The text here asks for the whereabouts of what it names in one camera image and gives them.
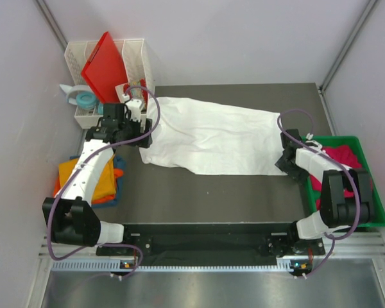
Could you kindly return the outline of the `white file organizer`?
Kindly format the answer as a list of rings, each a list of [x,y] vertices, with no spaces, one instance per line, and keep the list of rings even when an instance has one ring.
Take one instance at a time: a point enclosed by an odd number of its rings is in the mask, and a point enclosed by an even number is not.
[[[147,43],[144,39],[115,40],[115,46],[121,53],[129,82],[139,80],[146,82],[146,87],[154,92],[155,81],[150,66]],[[96,41],[69,42],[64,52],[64,58],[75,85],[85,85],[81,71],[87,62]],[[76,108],[74,118],[83,129],[97,124],[100,115],[97,108],[84,110]]]

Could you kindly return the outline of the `light blue headphones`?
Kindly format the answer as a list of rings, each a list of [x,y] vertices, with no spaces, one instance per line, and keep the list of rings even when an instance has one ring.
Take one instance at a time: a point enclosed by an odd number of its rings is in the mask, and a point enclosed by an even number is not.
[[[88,85],[60,84],[59,87],[64,92],[67,103],[87,111],[94,109],[98,115],[103,115],[103,104]]]

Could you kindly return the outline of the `pink t shirt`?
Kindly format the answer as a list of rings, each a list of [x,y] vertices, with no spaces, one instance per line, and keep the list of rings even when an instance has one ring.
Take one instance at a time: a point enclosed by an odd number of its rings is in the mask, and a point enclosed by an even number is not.
[[[362,164],[360,163],[359,159],[348,145],[341,145],[335,148],[324,146],[323,151],[325,151],[330,158],[338,161],[341,164],[350,166],[353,169],[362,168]],[[309,178],[314,194],[316,210],[320,210],[321,183],[312,175]]]

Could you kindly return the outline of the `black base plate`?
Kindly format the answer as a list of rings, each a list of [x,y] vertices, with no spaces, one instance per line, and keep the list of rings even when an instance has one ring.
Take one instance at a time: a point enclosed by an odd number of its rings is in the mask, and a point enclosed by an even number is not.
[[[296,240],[289,223],[127,223],[123,240],[145,255],[244,251],[261,255],[322,256],[323,241]]]

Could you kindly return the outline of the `red patterned booklet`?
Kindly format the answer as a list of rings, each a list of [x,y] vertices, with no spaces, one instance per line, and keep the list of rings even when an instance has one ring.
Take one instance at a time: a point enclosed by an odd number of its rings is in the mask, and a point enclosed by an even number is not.
[[[146,80],[140,79],[140,80],[130,81],[127,83],[116,85],[115,92],[121,103],[125,103],[132,98],[142,100],[144,103],[142,111],[144,112],[147,110],[149,94],[145,90],[142,90],[141,88],[139,88],[139,86],[145,87]]]

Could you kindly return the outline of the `white t shirt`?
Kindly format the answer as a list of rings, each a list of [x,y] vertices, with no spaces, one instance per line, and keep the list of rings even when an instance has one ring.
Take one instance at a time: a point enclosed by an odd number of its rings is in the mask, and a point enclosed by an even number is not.
[[[197,175],[282,176],[278,114],[191,98],[149,101],[158,126],[139,150],[145,164],[182,167]]]

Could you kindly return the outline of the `aluminium frame rail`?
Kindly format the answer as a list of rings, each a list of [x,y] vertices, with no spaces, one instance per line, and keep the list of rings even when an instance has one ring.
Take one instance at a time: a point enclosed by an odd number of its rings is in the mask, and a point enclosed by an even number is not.
[[[369,0],[365,2],[364,8],[362,9],[356,21],[353,23],[352,28],[348,32],[348,35],[344,43],[342,44],[341,49],[337,53],[329,71],[325,75],[321,85],[318,87],[318,91],[321,95],[324,95],[324,93],[330,86],[339,68],[341,67],[342,63],[346,60],[349,52],[354,46],[355,41],[357,40],[365,24],[368,22],[369,18],[371,17],[372,13],[375,11],[379,3],[379,0]]]

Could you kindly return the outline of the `red plastic folder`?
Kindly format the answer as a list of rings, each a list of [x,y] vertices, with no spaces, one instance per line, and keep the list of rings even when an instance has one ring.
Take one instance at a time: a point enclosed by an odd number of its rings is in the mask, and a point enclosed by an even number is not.
[[[116,86],[128,81],[123,58],[106,31],[92,50],[81,76],[102,104],[119,103]]]

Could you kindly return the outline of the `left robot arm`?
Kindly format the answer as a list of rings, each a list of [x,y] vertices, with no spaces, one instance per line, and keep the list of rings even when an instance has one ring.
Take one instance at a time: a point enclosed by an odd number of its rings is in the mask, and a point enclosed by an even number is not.
[[[143,101],[131,99],[103,107],[103,116],[87,130],[81,155],[67,182],[54,198],[43,202],[49,241],[88,247],[109,243],[121,255],[132,249],[133,240],[124,233],[124,226],[100,221],[91,205],[101,174],[114,156],[114,147],[151,145],[153,121],[142,115],[144,106]]]

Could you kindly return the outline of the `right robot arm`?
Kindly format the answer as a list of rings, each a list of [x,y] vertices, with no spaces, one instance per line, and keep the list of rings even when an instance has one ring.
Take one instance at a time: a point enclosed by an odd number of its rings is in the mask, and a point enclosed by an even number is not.
[[[364,168],[331,158],[316,141],[302,142],[297,129],[280,134],[283,152],[275,166],[298,182],[314,177],[321,183],[320,209],[295,221],[287,232],[287,247],[303,253],[310,241],[375,218],[372,179]]]

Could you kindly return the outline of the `green plastic bin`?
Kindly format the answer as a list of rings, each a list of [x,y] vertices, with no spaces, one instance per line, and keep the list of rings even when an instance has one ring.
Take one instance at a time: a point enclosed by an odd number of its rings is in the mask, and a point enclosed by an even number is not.
[[[322,144],[324,148],[338,148],[340,146],[348,146],[352,153],[357,157],[357,161],[365,168],[369,174],[370,167],[366,161],[364,151],[361,147],[359,139],[355,136],[319,136],[315,135],[314,140]],[[304,188],[301,189],[304,201],[304,208],[307,214],[317,211],[316,202],[320,199],[320,192],[312,188],[311,180],[305,181]],[[374,206],[373,218],[367,223],[361,223],[358,227],[380,228],[385,227],[385,210],[379,197],[376,184],[372,180],[372,197]]]

